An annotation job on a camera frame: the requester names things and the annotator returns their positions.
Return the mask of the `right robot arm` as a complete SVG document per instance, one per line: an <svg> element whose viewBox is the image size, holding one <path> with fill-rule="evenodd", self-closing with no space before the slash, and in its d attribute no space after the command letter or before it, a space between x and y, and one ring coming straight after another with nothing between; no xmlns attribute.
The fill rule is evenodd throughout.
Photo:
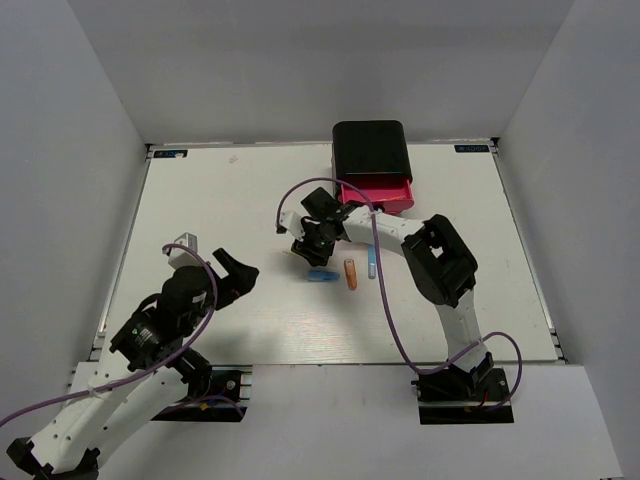
<svg viewBox="0 0 640 480"><path fill-rule="evenodd" d="M418 221L375 210L358 201L342 203L322 187L302 201L307 214L278 207L276 232L294 237L291 251L311 266L325 266L339 241L369 244L404 258L418 292L433 304L447 343L443 367L416 372L442 374L443 383L472 399L488 385L494 366L484 345L474 306L478 264L452 223L442 215Z"/></svg>

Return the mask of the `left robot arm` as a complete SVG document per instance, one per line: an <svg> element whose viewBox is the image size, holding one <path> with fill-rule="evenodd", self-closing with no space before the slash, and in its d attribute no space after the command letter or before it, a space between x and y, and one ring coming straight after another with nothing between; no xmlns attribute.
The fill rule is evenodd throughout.
<svg viewBox="0 0 640 480"><path fill-rule="evenodd" d="M113 335L85 389L58 398L62 408L42 430L6 453L34 479L95 479L133 433L165 410L198 403L237 405L241 374L214 370L192 347L213 314L248 294L259 276L224 249L219 276L193 249L163 248L172 276Z"/></svg>

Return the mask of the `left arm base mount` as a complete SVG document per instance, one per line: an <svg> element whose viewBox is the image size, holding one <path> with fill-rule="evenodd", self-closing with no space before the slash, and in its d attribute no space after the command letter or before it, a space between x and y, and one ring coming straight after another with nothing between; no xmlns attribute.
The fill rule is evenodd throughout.
<svg viewBox="0 0 640 480"><path fill-rule="evenodd" d="M239 423L249 406L252 373L249 365L214 366L206 393L170 405L153 421Z"/></svg>

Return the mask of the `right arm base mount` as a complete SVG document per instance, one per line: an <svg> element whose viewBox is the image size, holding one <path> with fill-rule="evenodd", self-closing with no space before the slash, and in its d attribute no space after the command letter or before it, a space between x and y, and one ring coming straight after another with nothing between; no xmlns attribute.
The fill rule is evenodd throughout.
<svg viewBox="0 0 640 480"><path fill-rule="evenodd" d="M453 383L448 371L420 375L411 381L417 393L421 425L512 424L514 415L506 401L510 390L505 371L493 368L475 390Z"/></svg>

